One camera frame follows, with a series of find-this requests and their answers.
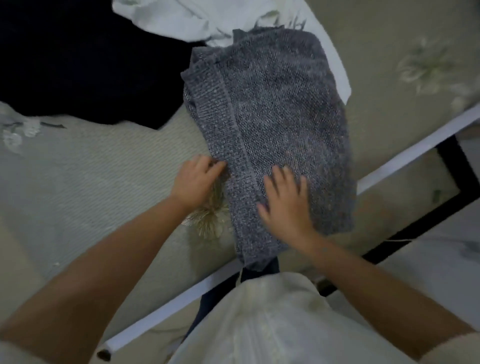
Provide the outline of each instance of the white garment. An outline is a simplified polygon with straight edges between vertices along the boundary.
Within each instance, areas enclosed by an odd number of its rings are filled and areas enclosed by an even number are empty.
[[[205,40],[212,47],[231,45],[234,29],[279,25],[302,29],[320,40],[345,104],[351,95],[342,61],[304,0],[113,0],[112,9],[147,32],[187,42]]]
[[[424,364],[472,364],[480,335],[453,338]],[[28,354],[0,343],[0,363],[26,364]],[[337,314],[298,273],[243,282],[180,345],[169,364],[409,364],[412,359],[374,331]]]

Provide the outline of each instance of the dark blue pants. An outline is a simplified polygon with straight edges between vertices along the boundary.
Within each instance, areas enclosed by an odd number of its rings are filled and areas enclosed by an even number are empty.
[[[261,272],[244,268],[242,270],[240,282],[259,278],[268,274],[276,274],[279,272],[280,269],[278,266],[278,259],[274,258]],[[190,335],[193,329],[210,313],[211,310],[213,310],[213,308],[222,300],[222,298],[224,298],[227,293],[235,288],[235,283],[237,282],[238,277],[239,273],[235,273],[233,276],[223,281],[218,286],[212,288],[202,296],[200,299],[200,308],[198,309],[197,316],[194,319],[192,326],[190,326],[188,329],[185,338]]]

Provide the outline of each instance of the sleeve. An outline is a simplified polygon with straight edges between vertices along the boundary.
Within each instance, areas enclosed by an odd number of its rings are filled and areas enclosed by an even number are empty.
[[[433,348],[421,359],[421,364],[480,363],[480,333],[457,336]]]
[[[42,359],[33,356],[9,342],[0,341],[1,364],[47,364]]]

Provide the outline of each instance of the black border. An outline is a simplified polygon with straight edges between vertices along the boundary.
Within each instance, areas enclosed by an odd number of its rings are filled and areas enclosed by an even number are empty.
[[[445,139],[435,148],[460,193],[391,236],[390,240],[417,238],[480,197],[480,183],[456,137],[451,136]],[[378,264],[410,242],[411,240],[405,242],[383,242],[362,257],[373,264]],[[336,287],[333,284],[329,284],[320,290],[320,294],[326,297],[335,291]]]

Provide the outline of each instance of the folded sweater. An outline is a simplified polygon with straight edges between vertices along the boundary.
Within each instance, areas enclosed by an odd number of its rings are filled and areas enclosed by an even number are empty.
[[[228,163],[226,195],[239,259],[261,270],[286,246],[263,226],[263,176],[288,165],[309,181],[323,234],[349,231],[355,199],[344,104],[319,40],[284,28],[234,31],[226,48],[192,51],[184,101],[213,157]]]

